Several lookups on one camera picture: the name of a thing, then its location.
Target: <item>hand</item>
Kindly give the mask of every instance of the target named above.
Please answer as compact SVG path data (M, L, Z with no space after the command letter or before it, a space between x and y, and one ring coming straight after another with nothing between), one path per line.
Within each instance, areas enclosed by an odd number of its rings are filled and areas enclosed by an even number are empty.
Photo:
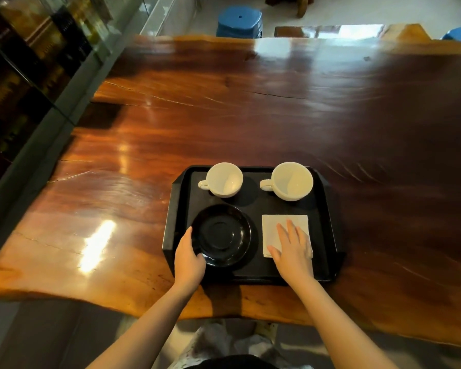
M282 252L273 246L268 246L268 251L282 278L297 291L300 285L314 278L311 243L309 236L301 228L295 227L291 220L287 220L287 229L288 232L277 224Z
M205 274L206 262L203 254L195 255L191 245L192 227L179 241L174 258L174 286L189 295L193 294Z

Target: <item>right hand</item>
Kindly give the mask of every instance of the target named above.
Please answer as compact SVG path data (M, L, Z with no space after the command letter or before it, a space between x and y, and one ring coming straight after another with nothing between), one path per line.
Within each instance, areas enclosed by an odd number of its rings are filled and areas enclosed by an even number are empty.
M282 278L297 290L305 281L314 278L309 236L291 220L287 220L287 231L280 224L277 224L277 230L282 252L273 246L267 248Z

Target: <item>left hand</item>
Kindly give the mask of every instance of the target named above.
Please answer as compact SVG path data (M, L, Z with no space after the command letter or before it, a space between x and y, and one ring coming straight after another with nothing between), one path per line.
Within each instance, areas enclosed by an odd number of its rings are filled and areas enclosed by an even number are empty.
M193 294L205 275L206 262L203 254L195 255L191 245L192 227L179 241L174 258L174 286L189 295Z

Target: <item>black saucer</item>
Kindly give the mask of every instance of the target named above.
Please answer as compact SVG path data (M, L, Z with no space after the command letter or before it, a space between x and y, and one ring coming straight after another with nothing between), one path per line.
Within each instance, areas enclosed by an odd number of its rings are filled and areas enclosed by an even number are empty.
M200 211L192 223L193 248L207 264L227 267L243 258L251 242L251 227L234 206L216 204Z

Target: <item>cup handle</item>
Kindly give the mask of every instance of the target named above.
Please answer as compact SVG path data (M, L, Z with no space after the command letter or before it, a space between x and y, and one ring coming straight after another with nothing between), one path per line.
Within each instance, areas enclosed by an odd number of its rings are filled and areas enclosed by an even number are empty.
M273 191L273 184L271 180L261 180L259 182L259 187L264 191Z
M210 190L210 188L208 187L208 183L206 182L206 180L202 180L198 183L198 187L200 189L203 189L203 190Z

